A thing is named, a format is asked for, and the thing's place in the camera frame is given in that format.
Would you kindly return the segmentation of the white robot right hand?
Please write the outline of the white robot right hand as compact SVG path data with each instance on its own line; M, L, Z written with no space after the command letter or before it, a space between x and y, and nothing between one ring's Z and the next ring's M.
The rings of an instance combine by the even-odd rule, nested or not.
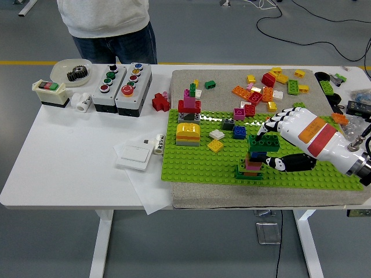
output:
M281 158L259 155L258 162L283 172L312 170L317 161L330 162L348 176L370 184L370 154L351 142L322 118L305 108L288 108L266 120L256 135L260 141L265 133L278 132L281 137L302 150L302 153Z

